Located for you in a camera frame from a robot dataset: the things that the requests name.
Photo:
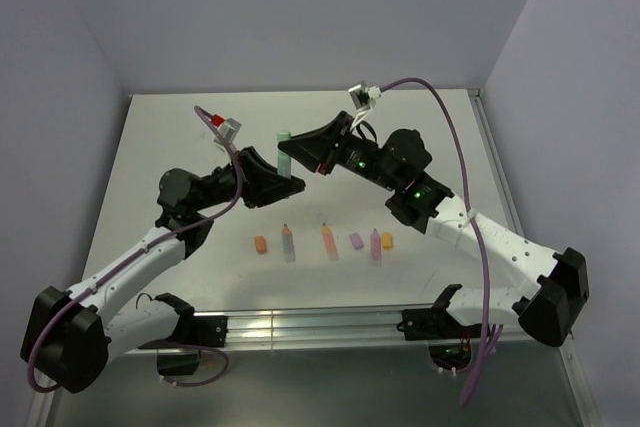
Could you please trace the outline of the green highlighter pen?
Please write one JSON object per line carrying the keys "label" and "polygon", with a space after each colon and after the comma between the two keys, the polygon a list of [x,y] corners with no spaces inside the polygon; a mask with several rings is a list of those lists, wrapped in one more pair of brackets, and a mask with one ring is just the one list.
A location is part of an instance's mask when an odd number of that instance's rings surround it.
{"label": "green highlighter pen", "polygon": [[278,150],[277,172],[280,176],[290,179],[292,176],[291,157],[285,152]]}

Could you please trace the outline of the green pen cap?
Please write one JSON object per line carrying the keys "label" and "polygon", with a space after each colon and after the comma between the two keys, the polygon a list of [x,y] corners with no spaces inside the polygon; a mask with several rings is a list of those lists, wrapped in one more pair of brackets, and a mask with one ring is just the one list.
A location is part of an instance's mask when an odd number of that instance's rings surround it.
{"label": "green pen cap", "polygon": [[281,149],[280,144],[282,142],[290,140],[291,137],[292,137],[291,132],[288,130],[281,130],[277,133],[276,139],[277,139],[277,147],[278,147],[279,155],[285,155],[285,152]]}

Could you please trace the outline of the orange highlighter pen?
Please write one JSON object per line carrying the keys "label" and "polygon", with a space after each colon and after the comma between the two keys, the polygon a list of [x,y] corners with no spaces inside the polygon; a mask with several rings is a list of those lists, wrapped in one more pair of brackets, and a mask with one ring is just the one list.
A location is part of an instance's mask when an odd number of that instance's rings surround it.
{"label": "orange highlighter pen", "polygon": [[326,224],[322,224],[322,237],[324,242],[325,251],[327,253],[328,259],[331,261],[336,261],[339,259],[335,238],[332,230]]}

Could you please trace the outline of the yellow pen cap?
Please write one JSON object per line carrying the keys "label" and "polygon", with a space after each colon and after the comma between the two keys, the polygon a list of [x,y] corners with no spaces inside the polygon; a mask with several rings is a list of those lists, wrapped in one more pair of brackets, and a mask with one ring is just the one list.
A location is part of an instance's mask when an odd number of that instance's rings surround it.
{"label": "yellow pen cap", "polygon": [[381,247],[383,250],[388,251],[394,247],[394,238],[390,232],[383,232],[381,235]]}

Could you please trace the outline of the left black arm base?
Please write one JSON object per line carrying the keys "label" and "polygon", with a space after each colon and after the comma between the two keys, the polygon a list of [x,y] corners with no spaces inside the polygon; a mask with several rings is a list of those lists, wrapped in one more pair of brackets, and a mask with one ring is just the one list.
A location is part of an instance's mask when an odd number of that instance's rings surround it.
{"label": "left black arm base", "polygon": [[[176,387],[187,388],[208,385],[223,377],[230,367],[229,356],[222,350],[226,342],[227,325],[226,316],[196,316],[186,326],[179,326],[177,333],[156,341],[160,350],[180,350],[180,353],[157,355],[156,370],[161,379]],[[202,380],[182,380],[182,377],[195,375],[203,367],[206,356],[219,359],[217,371]]]}

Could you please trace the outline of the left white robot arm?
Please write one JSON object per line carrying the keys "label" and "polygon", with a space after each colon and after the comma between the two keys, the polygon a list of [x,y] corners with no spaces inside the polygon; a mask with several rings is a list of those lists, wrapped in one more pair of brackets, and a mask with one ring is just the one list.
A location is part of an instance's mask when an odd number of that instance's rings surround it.
{"label": "left white robot arm", "polygon": [[259,208],[304,191],[305,182],[278,174],[252,147],[228,165],[198,176],[180,168],[163,174],[157,202],[161,215],[144,237],[119,259],[65,290],[49,287],[35,299],[20,350],[31,388],[40,393],[42,373],[53,388],[78,393],[116,357],[153,342],[183,346],[196,329],[195,309],[179,297],[159,294],[142,309],[121,309],[149,283],[194,254],[215,221],[202,210],[225,211],[242,201]]}

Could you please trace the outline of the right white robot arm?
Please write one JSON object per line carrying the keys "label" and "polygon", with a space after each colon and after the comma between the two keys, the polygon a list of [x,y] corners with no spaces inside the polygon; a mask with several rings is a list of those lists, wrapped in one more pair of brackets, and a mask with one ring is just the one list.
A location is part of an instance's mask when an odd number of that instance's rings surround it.
{"label": "right white robot arm", "polygon": [[509,283],[489,293],[451,284],[430,307],[403,310],[397,329],[406,340],[478,338],[483,326],[503,325],[562,346],[589,298],[584,255],[540,246],[466,207],[427,174],[432,157],[418,131],[398,129],[377,145],[353,134],[351,123],[341,112],[278,147],[311,172],[328,175],[340,166],[390,191],[385,205],[401,224],[487,259]]}

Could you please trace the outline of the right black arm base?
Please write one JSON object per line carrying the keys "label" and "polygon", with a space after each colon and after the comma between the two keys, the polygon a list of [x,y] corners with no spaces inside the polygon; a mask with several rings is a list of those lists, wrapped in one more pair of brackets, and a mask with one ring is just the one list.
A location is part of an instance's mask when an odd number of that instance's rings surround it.
{"label": "right black arm base", "polygon": [[481,325],[463,326],[442,308],[405,309],[396,330],[408,342],[427,341],[430,360],[439,373],[457,374],[473,365],[472,341]]}

